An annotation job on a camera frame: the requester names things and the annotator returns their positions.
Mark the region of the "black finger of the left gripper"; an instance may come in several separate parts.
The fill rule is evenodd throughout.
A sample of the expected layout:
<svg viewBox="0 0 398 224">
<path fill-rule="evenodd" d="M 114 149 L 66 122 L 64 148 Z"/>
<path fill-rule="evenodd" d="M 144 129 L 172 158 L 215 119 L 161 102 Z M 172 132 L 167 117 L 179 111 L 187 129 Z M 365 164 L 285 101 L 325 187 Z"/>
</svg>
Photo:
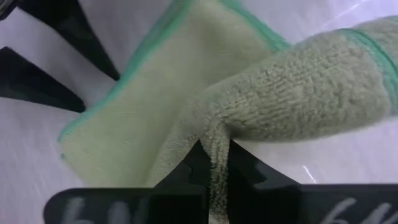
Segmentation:
<svg viewBox="0 0 398 224">
<path fill-rule="evenodd" d="M 9 47 L 1 49 L 1 96 L 82 113 L 84 102 Z"/>
<path fill-rule="evenodd" d="M 104 74 L 119 80 L 119 72 L 91 28 L 78 0 L 22 0 L 18 7 L 58 32 Z"/>
</svg>

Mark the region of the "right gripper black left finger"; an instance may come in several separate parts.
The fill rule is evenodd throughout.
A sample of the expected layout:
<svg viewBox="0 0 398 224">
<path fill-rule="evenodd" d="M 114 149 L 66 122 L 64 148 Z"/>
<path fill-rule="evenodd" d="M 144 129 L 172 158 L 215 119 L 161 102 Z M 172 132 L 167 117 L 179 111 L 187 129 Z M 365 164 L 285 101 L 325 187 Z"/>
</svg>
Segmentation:
<svg viewBox="0 0 398 224">
<path fill-rule="evenodd" d="M 196 142 L 155 187 L 74 188 L 45 204 L 45 224 L 208 224 L 210 160 Z"/>
</svg>

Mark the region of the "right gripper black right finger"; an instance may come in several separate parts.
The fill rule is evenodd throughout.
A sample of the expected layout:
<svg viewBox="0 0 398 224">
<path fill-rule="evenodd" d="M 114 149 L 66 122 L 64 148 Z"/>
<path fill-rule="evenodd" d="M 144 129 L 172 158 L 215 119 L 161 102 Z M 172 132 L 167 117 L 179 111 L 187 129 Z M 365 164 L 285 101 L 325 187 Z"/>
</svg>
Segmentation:
<svg viewBox="0 0 398 224">
<path fill-rule="evenodd" d="M 394 224 L 396 184 L 300 184 L 232 141 L 230 223 Z"/>
</svg>

